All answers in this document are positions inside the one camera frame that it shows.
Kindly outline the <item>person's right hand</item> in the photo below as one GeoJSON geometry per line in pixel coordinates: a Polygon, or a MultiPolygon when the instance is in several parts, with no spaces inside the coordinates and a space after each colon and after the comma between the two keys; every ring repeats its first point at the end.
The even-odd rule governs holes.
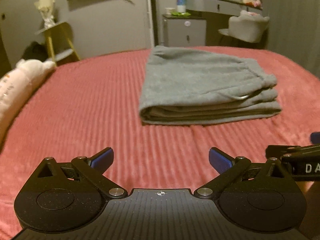
{"type": "Polygon", "coordinates": [[[297,185],[304,194],[307,202],[307,211],[299,227],[309,239],[319,239],[320,231],[320,184],[319,181],[298,181],[297,185]]]}

